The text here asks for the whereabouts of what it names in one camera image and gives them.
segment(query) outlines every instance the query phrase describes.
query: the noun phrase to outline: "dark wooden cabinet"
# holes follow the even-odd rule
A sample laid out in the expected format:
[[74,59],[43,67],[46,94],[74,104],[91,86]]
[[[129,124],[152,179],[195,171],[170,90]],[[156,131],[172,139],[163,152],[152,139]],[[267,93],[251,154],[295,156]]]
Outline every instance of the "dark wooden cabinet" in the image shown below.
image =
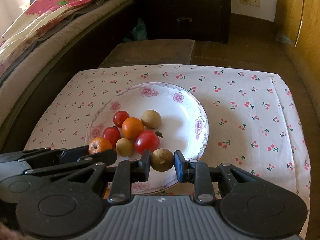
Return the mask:
[[136,0],[151,39],[228,43],[230,0]]

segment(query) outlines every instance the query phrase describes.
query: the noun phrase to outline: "tablecloth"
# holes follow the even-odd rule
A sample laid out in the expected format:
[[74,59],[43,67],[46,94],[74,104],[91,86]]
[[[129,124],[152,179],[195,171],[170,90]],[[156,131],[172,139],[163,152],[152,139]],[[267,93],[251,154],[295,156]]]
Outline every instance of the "tablecloth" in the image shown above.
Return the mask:
[[[81,71],[45,111],[25,149],[84,145],[98,109],[123,89],[144,82],[178,85],[204,106],[210,132],[202,160],[208,166],[224,162],[239,166],[296,193],[310,209],[308,151],[290,90],[277,74],[195,65]],[[193,195],[193,186],[177,184],[158,194]],[[302,238],[307,225],[308,220],[300,233]]]

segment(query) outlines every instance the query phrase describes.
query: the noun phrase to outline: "tomato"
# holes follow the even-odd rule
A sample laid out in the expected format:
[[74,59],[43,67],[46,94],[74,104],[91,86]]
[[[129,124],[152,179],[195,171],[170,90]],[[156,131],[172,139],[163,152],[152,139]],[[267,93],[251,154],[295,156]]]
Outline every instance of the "tomato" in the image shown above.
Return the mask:
[[121,128],[124,120],[126,120],[129,117],[130,117],[129,114],[126,111],[118,111],[113,116],[113,123],[117,127]]
[[112,148],[116,148],[116,143],[120,139],[120,131],[116,126],[113,127],[107,127],[103,134],[102,137],[109,140],[109,142],[112,145]]
[[129,117],[122,124],[122,133],[128,140],[136,140],[144,131],[142,122],[135,117]]
[[160,139],[158,136],[162,138],[162,134],[159,131],[156,133],[152,130],[143,131],[134,144],[136,151],[139,154],[143,154],[144,150],[154,152],[160,145]]
[[89,154],[95,154],[109,149],[112,149],[109,140],[103,137],[96,137],[90,141],[88,152]]

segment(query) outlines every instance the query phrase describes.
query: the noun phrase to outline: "plate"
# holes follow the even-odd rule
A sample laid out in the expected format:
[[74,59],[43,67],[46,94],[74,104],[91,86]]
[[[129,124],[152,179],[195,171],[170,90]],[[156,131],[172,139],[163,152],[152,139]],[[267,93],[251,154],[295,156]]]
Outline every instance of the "plate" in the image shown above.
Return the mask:
[[[85,143],[101,136],[104,129],[114,126],[113,115],[120,110],[127,111],[131,117],[141,118],[144,111],[152,109],[162,118],[157,129],[163,134],[159,148],[174,153],[180,150],[186,160],[199,160],[205,150],[209,136],[207,115],[194,95],[189,91],[168,83],[143,83],[121,91],[103,105],[94,115],[85,137]],[[140,159],[137,152],[128,157],[118,155],[113,166],[127,159]],[[150,168],[147,182],[132,184],[132,194],[151,194],[165,190],[176,184],[174,166],[165,172]]]

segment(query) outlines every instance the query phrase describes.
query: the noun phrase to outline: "wooden floor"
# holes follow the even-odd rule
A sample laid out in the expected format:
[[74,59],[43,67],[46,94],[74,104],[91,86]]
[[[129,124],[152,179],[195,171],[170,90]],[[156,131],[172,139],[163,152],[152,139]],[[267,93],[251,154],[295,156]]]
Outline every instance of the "wooden floor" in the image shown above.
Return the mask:
[[311,162],[311,209],[306,240],[320,239],[320,125],[310,96],[293,63],[275,42],[273,23],[232,14],[229,44],[196,41],[191,64],[277,73],[288,85]]

